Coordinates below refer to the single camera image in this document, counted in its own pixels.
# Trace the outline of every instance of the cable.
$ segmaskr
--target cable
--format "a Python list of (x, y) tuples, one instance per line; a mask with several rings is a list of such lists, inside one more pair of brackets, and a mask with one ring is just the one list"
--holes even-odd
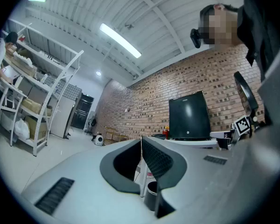
[[(139, 176), (140, 173), (138, 173), (137, 177)], [(137, 177), (135, 178), (134, 182), (137, 180)]]

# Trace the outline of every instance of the black hair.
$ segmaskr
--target black hair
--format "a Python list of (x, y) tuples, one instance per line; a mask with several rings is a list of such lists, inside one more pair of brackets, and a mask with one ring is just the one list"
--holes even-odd
[[(232, 5), (226, 5), (226, 4), (222, 4), (222, 5), (228, 11), (235, 12), (235, 13), (238, 12), (238, 8), (233, 7)], [(215, 13), (214, 6), (215, 4), (208, 5), (200, 11), (200, 25), (198, 28), (198, 32), (205, 44), (214, 44), (214, 41), (209, 37), (209, 16), (214, 15)]]
[(5, 38), (5, 43), (11, 42), (12, 44), (16, 44), (18, 40), (18, 34), (16, 32), (10, 32)]

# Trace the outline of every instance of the trash can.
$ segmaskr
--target trash can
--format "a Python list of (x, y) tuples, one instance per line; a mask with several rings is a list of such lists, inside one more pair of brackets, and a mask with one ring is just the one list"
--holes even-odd
[(151, 210), (155, 209), (155, 200), (157, 198), (157, 182), (150, 182), (147, 186), (144, 204)]

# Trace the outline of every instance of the vent grille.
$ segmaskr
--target vent grille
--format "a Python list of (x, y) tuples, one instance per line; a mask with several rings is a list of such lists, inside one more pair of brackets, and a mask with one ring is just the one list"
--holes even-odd
[(42, 196), (42, 198), (35, 204), (35, 207), (52, 215), (73, 183), (74, 180), (62, 177), (44, 196)]
[(213, 163), (217, 163), (217, 164), (221, 164), (221, 165), (224, 165), (227, 162), (227, 159), (217, 158), (217, 157), (213, 157), (213, 156), (209, 156), (209, 155), (205, 156), (204, 160), (213, 162)]

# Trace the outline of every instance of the red brick wall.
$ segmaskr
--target red brick wall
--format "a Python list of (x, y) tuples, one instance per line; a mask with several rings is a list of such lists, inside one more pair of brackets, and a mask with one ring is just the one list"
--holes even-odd
[(202, 90), (209, 109), (212, 131), (228, 130), (230, 124), (245, 114), (236, 90), (233, 74), (239, 71), (249, 84), (259, 104), (258, 118), (264, 118), (257, 89), (260, 73), (245, 56), (247, 48), (239, 45), (224, 51), (207, 50), (172, 64), (126, 88), (110, 81), (97, 106), (97, 126), (105, 136), (105, 126), (130, 139), (161, 133), (169, 125), (168, 100)]

